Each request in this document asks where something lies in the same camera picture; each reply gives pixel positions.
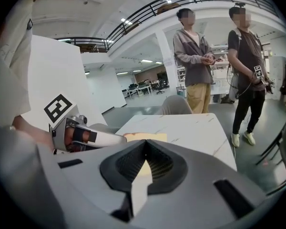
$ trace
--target man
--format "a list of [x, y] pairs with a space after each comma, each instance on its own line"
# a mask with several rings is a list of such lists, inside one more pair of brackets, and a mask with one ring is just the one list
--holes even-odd
[[[36, 142], [54, 149], [50, 133], [31, 126], [22, 117], [30, 110], [28, 66], [31, 53], [31, 12], [35, 0], [19, 0], [0, 29], [0, 126], [29, 134]], [[65, 144], [72, 141], [74, 130], [65, 132]], [[89, 133], [83, 134], [88, 140]]]
[[255, 144], [253, 129], [262, 113], [265, 101], [265, 84], [255, 75], [254, 67], [260, 65], [265, 80], [267, 72], [262, 58], [262, 46], [256, 35], [249, 27], [251, 17], [246, 14], [245, 8], [232, 7], [229, 10], [230, 18], [237, 29], [230, 31], [228, 37], [228, 60], [239, 72], [238, 74], [238, 106], [231, 135], [232, 144], [239, 147], [239, 128], [244, 120], [248, 108], [251, 108], [251, 118], [244, 136], [251, 145]]
[[177, 17], [183, 29], [174, 35], [174, 53], [178, 65], [185, 67], [186, 99], [194, 114], [207, 113], [215, 56], [204, 35], [193, 31], [195, 13], [180, 9]]

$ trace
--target khaki pants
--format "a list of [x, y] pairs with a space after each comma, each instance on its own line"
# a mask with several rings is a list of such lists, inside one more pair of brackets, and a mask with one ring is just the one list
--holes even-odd
[[186, 99], [193, 114], [204, 114], [208, 112], [210, 103], [211, 85], [199, 83], [186, 87]]

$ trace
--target yellow paper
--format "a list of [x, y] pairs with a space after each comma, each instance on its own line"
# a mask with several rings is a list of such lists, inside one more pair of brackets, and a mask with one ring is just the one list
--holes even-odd
[[166, 133], [158, 133], [158, 134], [126, 133], [123, 136], [126, 137], [127, 142], [131, 142], [134, 140], [142, 140], [142, 139], [152, 139], [152, 140], [167, 142], [167, 134]]

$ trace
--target ceiling light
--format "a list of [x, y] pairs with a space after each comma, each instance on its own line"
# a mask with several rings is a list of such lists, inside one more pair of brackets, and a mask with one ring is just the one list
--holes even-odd
[[145, 63], [151, 63], [152, 61], [151, 61], [151, 60], [146, 60], [146, 59], [143, 59], [143, 60], [141, 60], [141, 62], [145, 62]]

